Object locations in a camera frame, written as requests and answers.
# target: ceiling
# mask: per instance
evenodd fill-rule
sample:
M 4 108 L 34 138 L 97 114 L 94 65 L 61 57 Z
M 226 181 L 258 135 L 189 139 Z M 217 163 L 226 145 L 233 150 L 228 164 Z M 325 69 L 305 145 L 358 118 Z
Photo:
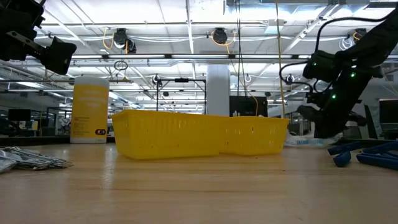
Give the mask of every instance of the ceiling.
M 327 0 L 314 1 L 279 1 L 279 20 L 277 20 L 274 3 L 266 4 L 265 0 L 241 0 L 241 50 L 243 54 L 277 55 L 279 41 L 277 25 L 279 22 L 283 54 L 310 55 L 315 47 L 315 39 L 319 27 L 327 21 L 344 16 L 380 18 L 392 11 L 390 7 L 368 7 L 369 1 L 347 0 L 345 5 L 328 5 Z M 112 33 L 116 28 L 125 27 L 130 38 L 137 46 L 138 54 L 227 54 L 225 46 L 216 45 L 211 33 L 216 27 L 223 27 L 229 37 L 228 50 L 237 54 L 239 39 L 234 37 L 237 32 L 233 1 L 231 0 L 47 0 L 45 3 L 45 21 L 41 29 L 36 29 L 36 42 L 50 45 L 48 36 L 57 36 L 65 42 L 77 45 L 77 55 L 123 54 L 111 45 Z M 372 29 L 377 24 L 358 21 L 336 22 L 327 26 L 321 37 L 320 49 L 327 52 L 341 50 L 341 42 L 347 33 L 356 28 Z M 231 74 L 236 75 L 229 60 L 216 62 L 211 60 L 127 60 L 129 68 L 117 78 L 126 77 L 131 83 L 113 83 L 114 90 L 151 89 L 152 77 L 155 74 L 162 78 L 205 78 L 209 63 L 229 64 Z M 264 90 L 279 89 L 279 64 L 277 60 L 244 60 L 245 74 L 251 77 L 248 88 Z M 52 75 L 53 80 L 78 77 L 80 75 L 116 78 L 113 71 L 113 60 L 73 59 L 68 76 Z M 45 77 L 45 69 L 35 60 L 11 62 L 12 65 L 27 69 L 37 76 L 27 77 L 21 73 L 18 78 L 30 80 Z M 289 67 L 284 72 L 300 78 L 303 65 Z M 72 90 L 67 83 L 46 84 L 47 88 Z M 194 89 L 194 83 L 170 83 L 165 89 Z M 72 93 L 59 93 L 71 96 Z M 132 103 L 148 103 L 154 101 L 150 95 L 143 93 L 117 93 L 121 98 Z M 203 93 L 170 93 L 165 99 L 203 99 Z

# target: desk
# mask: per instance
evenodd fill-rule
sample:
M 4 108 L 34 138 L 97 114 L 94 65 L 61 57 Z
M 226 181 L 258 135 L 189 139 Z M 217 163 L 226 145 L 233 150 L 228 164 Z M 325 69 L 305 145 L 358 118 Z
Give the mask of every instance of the desk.
M 323 149 L 134 161 L 114 144 L 37 146 L 64 170 L 0 175 L 0 223 L 396 223 L 398 172 Z

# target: metal tongs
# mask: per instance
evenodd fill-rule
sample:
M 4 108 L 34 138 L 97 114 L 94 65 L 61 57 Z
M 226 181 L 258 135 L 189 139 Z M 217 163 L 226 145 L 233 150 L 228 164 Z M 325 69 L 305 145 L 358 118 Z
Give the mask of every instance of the metal tongs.
M 73 166 L 69 161 L 57 159 L 20 149 L 19 147 L 5 147 L 0 149 L 0 159 L 16 161 L 17 169 L 42 170 L 48 168 L 62 169 Z

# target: metal frame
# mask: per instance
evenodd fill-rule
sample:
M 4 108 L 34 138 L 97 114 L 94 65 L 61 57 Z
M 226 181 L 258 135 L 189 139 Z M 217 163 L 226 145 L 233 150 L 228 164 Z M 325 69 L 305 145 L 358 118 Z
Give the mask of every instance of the metal frame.
M 162 88 L 159 89 L 159 82 L 166 82 L 163 84 Z M 169 78 L 160 78 L 156 81 L 156 111 L 159 111 L 159 92 L 163 90 L 164 87 L 166 87 L 169 82 L 177 82 L 177 83 L 187 83 L 187 82 L 194 82 L 197 84 L 197 86 L 200 88 L 202 92 L 205 93 L 205 114 L 206 114 L 206 107 L 207 107 L 207 81 L 206 80 L 197 80 L 197 79 L 189 79 L 189 78 L 175 78 L 175 79 L 169 79 Z M 205 84 L 205 89 L 203 89 L 197 82 L 203 82 Z

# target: basket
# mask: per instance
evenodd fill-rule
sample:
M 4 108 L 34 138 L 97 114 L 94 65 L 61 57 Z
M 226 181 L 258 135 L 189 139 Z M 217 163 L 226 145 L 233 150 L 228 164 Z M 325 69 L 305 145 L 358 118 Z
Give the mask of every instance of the basket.
M 278 153 L 289 123 L 141 110 L 124 110 L 112 120 L 118 152 L 133 159 Z

